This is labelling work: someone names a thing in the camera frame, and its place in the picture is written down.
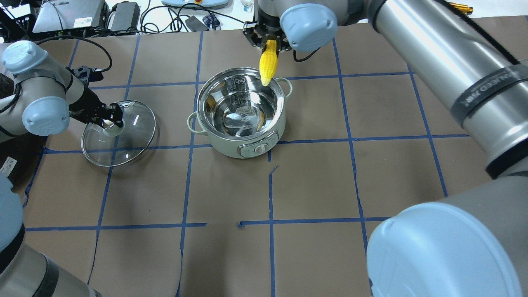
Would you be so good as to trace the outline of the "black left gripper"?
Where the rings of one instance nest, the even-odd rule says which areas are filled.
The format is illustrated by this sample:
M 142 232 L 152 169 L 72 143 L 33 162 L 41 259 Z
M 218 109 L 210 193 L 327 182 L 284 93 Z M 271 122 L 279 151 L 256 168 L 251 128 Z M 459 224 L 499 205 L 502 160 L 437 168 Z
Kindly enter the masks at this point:
M 102 103 L 89 88 L 90 82 L 98 82 L 104 79 L 102 71 L 88 66 L 80 66 L 71 69 L 70 72 L 83 83 L 83 92 L 80 98 L 68 106 L 70 117 L 79 122 L 91 123 L 102 128 L 123 128 L 123 111 L 120 105 L 118 103 L 109 105 Z

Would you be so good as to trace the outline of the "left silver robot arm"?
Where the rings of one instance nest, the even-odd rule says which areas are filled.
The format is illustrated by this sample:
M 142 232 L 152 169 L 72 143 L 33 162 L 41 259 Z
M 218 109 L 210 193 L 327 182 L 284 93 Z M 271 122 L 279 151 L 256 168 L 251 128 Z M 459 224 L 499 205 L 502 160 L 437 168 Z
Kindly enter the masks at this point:
M 2 65 L 14 79 L 15 93 L 1 99 L 1 141 L 24 133 L 47 137 L 62 133 L 70 118 L 104 129 L 121 128 L 117 104 L 100 102 L 87 83 L 38 44 L 21 40 L 2 53 Z M 21 198 L 1 176 L 2 297 L 99 297 L 101 294 L 26 244 Z

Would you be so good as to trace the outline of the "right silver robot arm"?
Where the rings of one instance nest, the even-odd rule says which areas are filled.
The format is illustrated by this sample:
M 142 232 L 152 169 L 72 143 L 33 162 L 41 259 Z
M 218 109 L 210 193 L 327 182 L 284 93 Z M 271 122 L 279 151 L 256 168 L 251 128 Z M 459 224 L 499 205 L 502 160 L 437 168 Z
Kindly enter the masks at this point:
M 439 0 L 375 0 L 328 62 L 282 64 L 304 138 L 272 151 L 275 297 L 526 297 L 527 67 Z

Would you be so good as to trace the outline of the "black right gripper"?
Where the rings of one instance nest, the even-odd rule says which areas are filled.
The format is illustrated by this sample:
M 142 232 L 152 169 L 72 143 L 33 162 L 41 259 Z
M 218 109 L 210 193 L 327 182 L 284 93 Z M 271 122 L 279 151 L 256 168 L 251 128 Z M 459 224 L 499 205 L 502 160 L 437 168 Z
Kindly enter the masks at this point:
M 288 38 L 282 28 L 275 28 L 266 23 L 245 22 L 243 35 L 253 47 L 264 51 L 268 40 L 277 41 L 277 53 L 292 51 Z

